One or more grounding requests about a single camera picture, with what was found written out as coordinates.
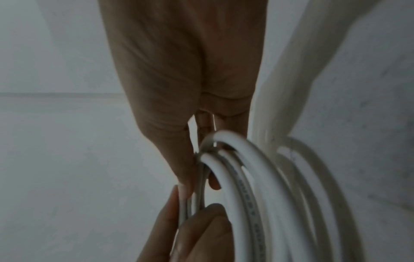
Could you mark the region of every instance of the wire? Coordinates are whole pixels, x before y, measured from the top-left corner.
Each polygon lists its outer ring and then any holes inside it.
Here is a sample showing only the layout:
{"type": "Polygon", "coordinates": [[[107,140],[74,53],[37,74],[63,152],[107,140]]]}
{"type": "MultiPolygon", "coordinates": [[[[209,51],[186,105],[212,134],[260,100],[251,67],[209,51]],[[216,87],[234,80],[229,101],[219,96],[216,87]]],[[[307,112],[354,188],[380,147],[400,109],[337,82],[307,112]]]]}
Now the wire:
{"type": "Polygon", "coordinates": [[[239,134],[221,130],[200,145],[198,180],[193,196],[180,203],[180,224],[203,209],[204,188],[213,172],[218,179],[232,220],[236,262],[316,262],[314,243],[280,173],[267,157],[239,134]],[[222,143],[233,150],[214,146],[222,143]],[[254,177],[270,215],[272,246],[266,246],[259,208],[242,167],[254,177]]]}

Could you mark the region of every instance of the cable coil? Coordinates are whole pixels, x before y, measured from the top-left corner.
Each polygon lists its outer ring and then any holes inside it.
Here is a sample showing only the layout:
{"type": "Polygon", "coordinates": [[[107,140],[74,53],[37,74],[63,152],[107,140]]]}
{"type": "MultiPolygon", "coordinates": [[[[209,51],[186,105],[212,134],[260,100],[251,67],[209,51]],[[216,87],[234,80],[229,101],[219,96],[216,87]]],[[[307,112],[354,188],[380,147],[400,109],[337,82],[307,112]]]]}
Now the cable coil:
{"type": "Polygon", "coordinates": [[[229,213],[234,214],[232,227],[236,262],[318,261],[314,243],[288,186],[255,145],[239,134],[221,130],[204,139],[197,159],[198,180],[191,199],[180,203],[180,224],[204,208],[205,183],[209,173],[213,172],[223,189],[229,213]],[[233,150],[219,149],[215,143],[228,145],[233,150]],[[254,177],[265,196],[272,246],[266,246],[256,198],[242,167],[254,177]]]}

